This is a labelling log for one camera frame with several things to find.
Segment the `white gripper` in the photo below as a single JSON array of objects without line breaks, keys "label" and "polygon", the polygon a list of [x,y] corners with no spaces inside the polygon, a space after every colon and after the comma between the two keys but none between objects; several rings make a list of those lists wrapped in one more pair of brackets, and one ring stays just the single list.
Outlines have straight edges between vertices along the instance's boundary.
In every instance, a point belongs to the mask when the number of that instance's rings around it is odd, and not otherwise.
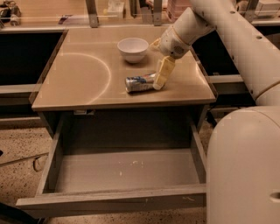
[{"label": "white gripper", "polygon": [[153,87],[160,90],[167,82],[175,67],[175,60],[181,59],[190,49],[192,35],[186,29],[167,28],[160,38],[150,44],[165,56],[157,63]]}]

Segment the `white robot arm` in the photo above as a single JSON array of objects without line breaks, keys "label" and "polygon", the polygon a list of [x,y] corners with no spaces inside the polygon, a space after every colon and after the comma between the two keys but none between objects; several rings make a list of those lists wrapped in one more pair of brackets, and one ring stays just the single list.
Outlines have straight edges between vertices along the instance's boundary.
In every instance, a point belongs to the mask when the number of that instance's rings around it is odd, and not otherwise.
[{"label": "white robot arm", "polygon": [[163,54],[154,88],[166,83],[195,40],[216,31],[237,73],[211,76],[223,92],[246,93],[254,106],[224,116],[206,158],[207,224],[280,224],[280,51],[232,0],[190,0],[155,41]]}]

